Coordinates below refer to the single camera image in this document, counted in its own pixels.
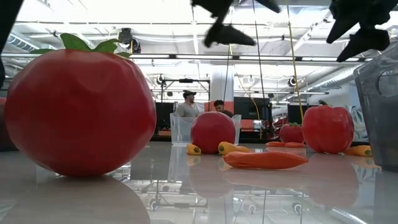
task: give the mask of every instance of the green leaf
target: green leaf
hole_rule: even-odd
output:
[[[92,52],[93,50],[79,37],[71,34],[61,34],[62,42],[66,49],[82,50]]]
[[[94,49],[94,52],[107,52],[107,53],[113,53],[117,49],[117,45],[114,44],[115,42],[119,42],[117,39],[111,39],[104,41]]]
[[[131,56],[131,54],[129,54],[129,53],[127,53],[127,52],[120,52],[120,53],[117,53],[117,55],[118,55],[118,56],[125,57],[125,58],[129,58],[129,57]]]
[[[45,54],[47,52],[53,51],[54,49],[37,49],[37,50],[33,50],[30,53],[31,54]]]

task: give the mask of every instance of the man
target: man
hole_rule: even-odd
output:
[[[217,112],[221,112],[227,116],[229,116],[230,118],[232,118],[234,116],[234,114],[228,110],[224,110],[224,101],[222,100],[216,100],[214,102],[214,107],[216,108]]]
[[[185,91],[183,97],[185,99],[184,103],[178,105],[176,112],[183,118],[196,118],[199,115],[193,104],[195,103],[195,95],[197,93],[191,91]]]

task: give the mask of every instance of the toy tomato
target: toy tomato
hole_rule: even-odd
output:
[[[308,109],[302,129],[305,142],[315,152],[343,152],[354,138],[353,118],[341,107],[321,105]]]
[[[66,49],[35,58],[17,74],[5,120],[13,143],[38,165],[85,177],[137,155],[152,137],[156,113],[137,65],[107,52]]]
[[[192,123],[191,141],[203,154],[218,153],[220,142],[235,143],[235,125],[232,119],[223,113],[203,113]]]
[[[279,138],[282,142],[304,142],[302,128],[297,123],[283,125],[280,129]]]

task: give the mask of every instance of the warehouse ceiling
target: warehouse ceiling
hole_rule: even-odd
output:
[[[34,48],[61,49],[63,45],[58,36],[64,32],[75,34],[90,46],[96,46],[104,40],[117,38],[122,28],[131,28],[134,38],[141,44],[142,54],[258,55],[260,51],[261,55],[291,57],[286,6],[289,4],[295,56],[323,57],[332,62],[335,58],[329,57],[337,57],[346,46],[349,35],[359,29],[356,25],[334,44],[327,44],[325,40],[334,23],[328,10],[329,0],[279,1],[280,14],[257,3],[254,13],[251,0],[240,5],[235,2],[224,22],[231,23],[256,41],[258,34],[258,47],[232,45],[229,49],[225,45],[213,45],[206,48],[202,42],[214,19],[199,6],[192,9],[189,0],[25,0],[4,53],[27,53]],[[389,31],[391,48],[396,41],[394,32],[398,12],[392,11],[390,15],[391,20],[379,28]],[[119,46],[118,51],[127,50]],[[357,57],[373,58],[381,53],[370,50]],[[8,67],[7,74],[12,77],[30,59],[3,57],[3,60]],[[166,78],[208,78],[211,75],[209,65],[214,64],[209,60],[159,59],[138,60],[136,63],[146,73],[153,89],[160,88],[156,82],[160,74]],[[235,82],[235,90],[261,88],[258,62],[237,61],[233,64],[242,82],[242,85]],[[302,80],[302,87],[308,88],[326,76],[333,78],[333,72],[353,66],[358,64],[298,64],[297,75]],[[264,88],[269,90],[289,89],[287,80],[294,75],[292,63],[281,65],[277,60],[262,65],[262,72]],[[176,88],[204,89],[199,84],[192,85]]]

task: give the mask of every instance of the clear plastic bin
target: clear plastic bin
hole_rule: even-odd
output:
[[[174,146],[186,146],[191,143],[191,127],[195,118],[182,118],[177,113],[170,113],[170,123],[172,132],[172,144]],[[241,134],[241,115],[232,117],[235,125],[235,144],[239,144]]]
[[[354,71],[374,161],[398,172],[398,48]]]

